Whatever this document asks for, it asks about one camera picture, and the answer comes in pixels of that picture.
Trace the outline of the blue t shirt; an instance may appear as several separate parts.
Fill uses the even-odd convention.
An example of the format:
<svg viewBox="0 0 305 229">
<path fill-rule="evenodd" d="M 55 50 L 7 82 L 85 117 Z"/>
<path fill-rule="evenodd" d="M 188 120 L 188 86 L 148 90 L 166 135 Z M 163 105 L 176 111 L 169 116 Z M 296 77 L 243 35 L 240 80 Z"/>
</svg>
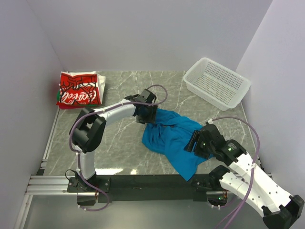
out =
<svg viewBox="0 0 305 229">
<path fill-rule="evenodd" d="M 202 125 L 174 111 L 158 109 L 155 124 L 147 124 L 142 143 L 149 150 L 165 155 L 174 169 L 184 178 L 191 179 L 198 165 L 205 160 L 184 150 L 195 130 Z"/>
</svg>

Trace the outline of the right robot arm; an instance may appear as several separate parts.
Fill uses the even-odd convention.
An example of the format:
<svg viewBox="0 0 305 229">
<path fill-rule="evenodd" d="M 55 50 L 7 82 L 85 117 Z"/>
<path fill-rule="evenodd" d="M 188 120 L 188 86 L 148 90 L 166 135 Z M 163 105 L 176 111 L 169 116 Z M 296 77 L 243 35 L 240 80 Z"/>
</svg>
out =
<svg viewBox="0 0 305 229">
<path fill-rule="evenodd" d="M 195 130 L 185 150 L 204 159 L 213 155 L 224 163 L 205 180 L 193 181 L 197 190 L 232 192 L 257 211 L 269 229 L 288 229 L 300 218 L 305 201 L 276 184 L 243 146 L 225 140 L 215 125 Z"/>
</svg>

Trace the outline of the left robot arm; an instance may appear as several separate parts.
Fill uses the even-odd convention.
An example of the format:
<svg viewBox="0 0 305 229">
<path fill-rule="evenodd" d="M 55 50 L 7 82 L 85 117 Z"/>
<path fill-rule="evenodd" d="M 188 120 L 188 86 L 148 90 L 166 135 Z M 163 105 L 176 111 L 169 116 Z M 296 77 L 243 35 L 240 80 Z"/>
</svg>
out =
<svg viewBox="0 0 305 229">
<path fill-rule="evenodd" d="M 75 179 L 78 186 L 89 192 L 98 186 L 94 155 L 107 126 L 127 117 L 135 117 L 140 124 L 154 124 L 158 105 L 157 96 L 144 89 L 105 108 L 83 108 L 70 130 L 69 147 L 76 153 Z"/>
</svg>

